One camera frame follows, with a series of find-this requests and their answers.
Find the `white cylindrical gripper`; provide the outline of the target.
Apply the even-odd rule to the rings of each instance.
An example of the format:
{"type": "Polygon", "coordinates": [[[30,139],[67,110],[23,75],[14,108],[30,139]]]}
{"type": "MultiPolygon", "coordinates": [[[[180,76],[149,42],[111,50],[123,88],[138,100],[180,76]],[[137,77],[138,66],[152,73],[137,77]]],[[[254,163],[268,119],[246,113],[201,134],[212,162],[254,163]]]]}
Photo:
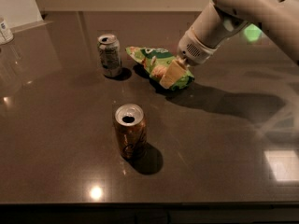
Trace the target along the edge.
{"type": "MultiPolygon", "coordinates": [[[[215,52],[203,44],[195,35],[193,28],[188,29],[178,42],[177,54],[188,65],[205,63],[215,52]]],[[[164,89],[184,89],[188,86],[188,67],[178,59],[173,59],[159,83],[164,89]]]]}

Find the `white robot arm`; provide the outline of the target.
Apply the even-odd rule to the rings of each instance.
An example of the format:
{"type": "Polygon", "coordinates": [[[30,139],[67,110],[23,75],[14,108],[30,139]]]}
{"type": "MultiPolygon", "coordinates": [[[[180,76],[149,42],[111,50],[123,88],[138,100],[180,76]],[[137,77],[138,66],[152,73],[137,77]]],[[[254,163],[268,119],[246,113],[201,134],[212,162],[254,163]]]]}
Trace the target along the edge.
{"type": "Polygon", "coordinates": [[[211,0],[178,42],[178,56],[160,84],[168,89],[189,65],[204,63],[228,38],[249,24],[259,27],[299,62],[299,3],[295,0],[211,0]]]}

